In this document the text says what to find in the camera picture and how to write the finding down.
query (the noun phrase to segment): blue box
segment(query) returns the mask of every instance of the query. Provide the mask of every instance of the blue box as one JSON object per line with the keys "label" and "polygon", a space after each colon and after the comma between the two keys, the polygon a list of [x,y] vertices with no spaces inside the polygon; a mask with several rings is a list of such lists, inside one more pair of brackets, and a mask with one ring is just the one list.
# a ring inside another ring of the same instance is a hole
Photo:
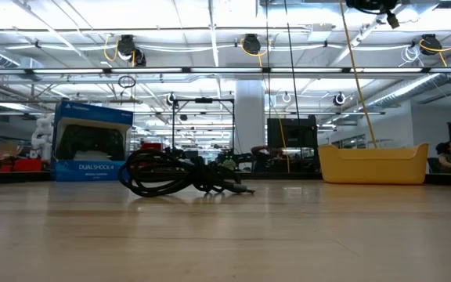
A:
{"label": "blue box", "polygon": [[[117,171],[128,157],[129,129],[132,125],[131,111],[70,101],[57,103],[53,128],[52,177],[56,181],[116,180]],[[110,134],[109,138],[93,135],[99,132]],[[106,139],[114,140],[110,142],[117,146],[107,146],[106,144],[111,144],[108,142],[97,143]],[[86,147],[94,150],[82,150]]]}

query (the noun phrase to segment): person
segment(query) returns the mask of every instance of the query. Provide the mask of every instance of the person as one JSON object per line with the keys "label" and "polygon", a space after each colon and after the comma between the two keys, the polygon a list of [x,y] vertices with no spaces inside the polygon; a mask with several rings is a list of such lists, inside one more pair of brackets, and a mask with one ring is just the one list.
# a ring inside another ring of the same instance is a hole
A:
{"label": "person", "polygon": [[271,159],[283,158],[283,150],[280,148],[269,148],[268,146],[252,147],[251,153],[255,156],[253,172],[267,172]]}
{"label": "person", "polygon": [[436,146],[441,172],[451,173],[451,141]]}

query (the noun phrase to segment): pillar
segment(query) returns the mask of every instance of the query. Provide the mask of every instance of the pillar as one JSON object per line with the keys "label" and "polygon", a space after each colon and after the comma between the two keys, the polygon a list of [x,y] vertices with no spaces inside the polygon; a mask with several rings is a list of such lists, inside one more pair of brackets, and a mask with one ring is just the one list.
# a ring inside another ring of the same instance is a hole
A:
{"label": "pillar", "polygon": [[265,144],[264,87],[262,81],[236,81],[235,153],[250,153]]}

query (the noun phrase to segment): yellow container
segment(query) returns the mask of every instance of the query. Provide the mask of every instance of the yellow container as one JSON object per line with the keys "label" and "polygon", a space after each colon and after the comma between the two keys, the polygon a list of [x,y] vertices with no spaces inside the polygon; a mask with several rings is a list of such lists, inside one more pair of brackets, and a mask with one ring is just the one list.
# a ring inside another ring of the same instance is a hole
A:
{"label": "yellow container", "polygon": [[428,145],[399,149],[318,148],[323,179],[329,183],[421,184]]}

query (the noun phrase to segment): wooden floor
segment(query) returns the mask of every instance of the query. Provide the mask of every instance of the wooden floor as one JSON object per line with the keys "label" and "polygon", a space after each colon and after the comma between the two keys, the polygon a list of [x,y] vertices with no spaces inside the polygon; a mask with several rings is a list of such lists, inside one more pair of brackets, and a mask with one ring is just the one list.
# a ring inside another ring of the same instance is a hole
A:
{"label": "wooden floor", "polygon": [[0,281],[451,281],[451,187],[0,186]]}

